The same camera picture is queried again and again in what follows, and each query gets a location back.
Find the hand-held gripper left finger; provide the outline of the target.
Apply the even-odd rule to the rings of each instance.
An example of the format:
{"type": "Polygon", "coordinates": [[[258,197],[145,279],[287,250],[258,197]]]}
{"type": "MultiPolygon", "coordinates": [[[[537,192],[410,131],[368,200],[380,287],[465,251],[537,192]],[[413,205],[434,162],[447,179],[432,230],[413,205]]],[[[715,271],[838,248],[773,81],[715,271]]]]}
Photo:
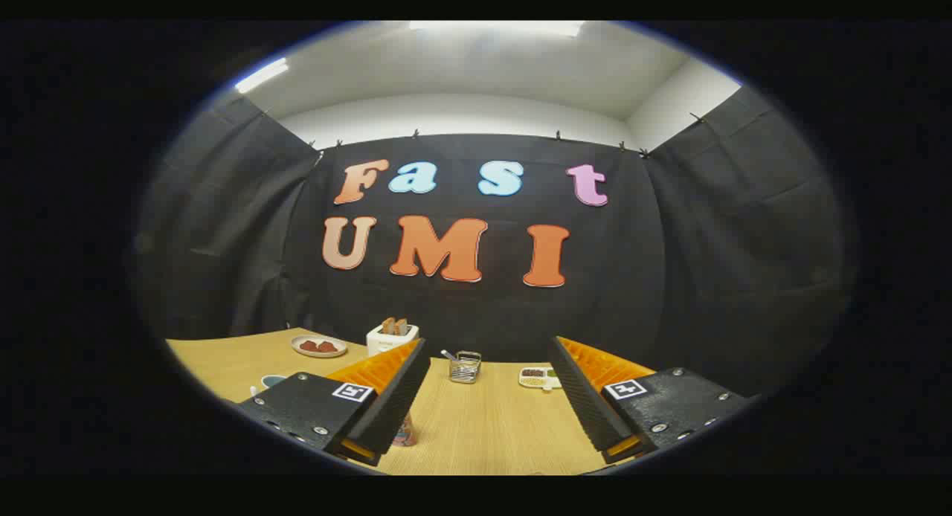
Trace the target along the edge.
{"type": "Polygon", "coordinates": [[[236,408],[310,451],[378,465],[428,373],[424,344],[414,339],[336,373],[289,375],[236,408]]]}

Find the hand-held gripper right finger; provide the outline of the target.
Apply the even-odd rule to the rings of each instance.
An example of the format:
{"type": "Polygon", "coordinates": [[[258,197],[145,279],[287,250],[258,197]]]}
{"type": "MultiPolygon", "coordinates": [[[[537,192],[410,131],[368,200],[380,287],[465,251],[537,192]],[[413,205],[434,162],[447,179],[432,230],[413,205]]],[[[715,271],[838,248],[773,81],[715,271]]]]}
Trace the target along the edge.
{"type": "Polygon", "coordinates": [[[550,364],[582,430],[609,465],[679,445],[749,402],[686,368],[655,371],[560,336],[550,342],[550,364]]]}

